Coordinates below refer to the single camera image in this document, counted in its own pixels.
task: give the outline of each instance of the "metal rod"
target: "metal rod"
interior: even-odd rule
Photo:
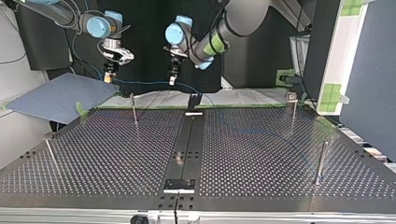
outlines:
[[[46,144],[47,147],[49,148],[49,154],[51,155],[52,159],[55,160],[55,155],[53,154],[52,147],[50,146],[50,140],[46,140]]]
[[[324,165],[324,160],[326,158],[326,152],[328,146],[329,146],[329,142],[327,141],[323,142],[322,150],[319,158],[318,172],[317,172],[317,176],[315,177],[315,185],[320,184],[320,181],[322,180],[323,165]]]
[[[136,116],[136,110],[134,106],[134,94],[131,93],[131,101],[132,101],[132,109],[134,111],[134,123],[137,124],[137,116]]]
[[[293,109],[293,121],[296,119],[296,110],[297,110],[297,102],[294,103],[294,109]]]

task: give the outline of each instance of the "white wall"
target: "white wall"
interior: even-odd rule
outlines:
[[[2,2],[0,8],[17,26],[13,12]],[[2,12],[0,30],[0,63],[20,58],[25,52],[21,38]],[[0,169],[38,145],[43,134],[50,131],[47,121],[5,111],[1,105],[42,85],[47,79],[45,72],[30,70],[26,57],[15,63],[0,64]]]

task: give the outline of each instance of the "blue mat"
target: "blue mat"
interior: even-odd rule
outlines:
[[[88,111],[119,87],[88,77],[64,74],[12,101],[8,109],[34,117],[69,124],[80,116],[77,105]]]

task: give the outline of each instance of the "optical breadboard table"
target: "optical breadboard table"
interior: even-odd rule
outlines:
[[[396,214],[396,175],[310,109],[295,119],[292,106],[203,112],[138,110],[135,123],[133,110],[96,110],[76,120],[0,171],[0,223],[70,209]],[[169,180],[192,180],[193,192],[164,193]]]

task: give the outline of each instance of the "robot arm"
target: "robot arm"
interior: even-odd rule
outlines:
[[[110,61],[105,64],[105,82],[112,82],[119,65],[127,64],[134,59],[132,52],[121,46],[121,33],[125,28],[122,27],[123,17],[118,12],[106,11],[102,16],[95,16],[81,13],[77,6],[75,11],[64,0],[14,1],[53,20],[63,28],[100,38],[98,49]]]
[[[219,20],[213,22],[211,31],[198,41],[191,34],[192,19],[177,16],[176,21],[165,31],[166,40],[171,46],[167,49],[172,57],[170,85],[174,84],[178,66],[184,58],[189,58],[196,68],[206,70],[213,63],[215,55],[226,51],[231,37],[252,35],[260,27],[269,6],[275,7],[290,23],[297,23],[301,7],[296,0],[228,0],[220,12],[223,16],[218,15]],[[305,14],[304,20],[305,23],[300,27],[303,29],[310,22]]]

